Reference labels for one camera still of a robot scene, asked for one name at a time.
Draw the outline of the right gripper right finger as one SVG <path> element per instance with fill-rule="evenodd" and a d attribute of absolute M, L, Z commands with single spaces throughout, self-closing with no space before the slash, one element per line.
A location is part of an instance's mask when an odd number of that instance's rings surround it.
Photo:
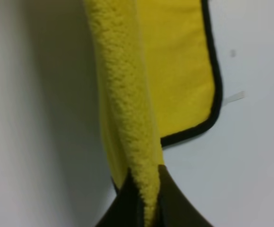
<path fill-rule="evenodd" d="M 212 227 L 179 189 L 167 167 L 158 166 L 160 192 L 158 196 L 158 227 Z"/>

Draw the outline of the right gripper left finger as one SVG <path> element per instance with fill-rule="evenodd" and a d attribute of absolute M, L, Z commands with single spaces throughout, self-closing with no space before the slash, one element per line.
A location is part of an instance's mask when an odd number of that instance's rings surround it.
<path fill-rule="evenodd" d="M 144 203 L 129 170 L 116 198 L 97 227 L 143 227 Z"/>

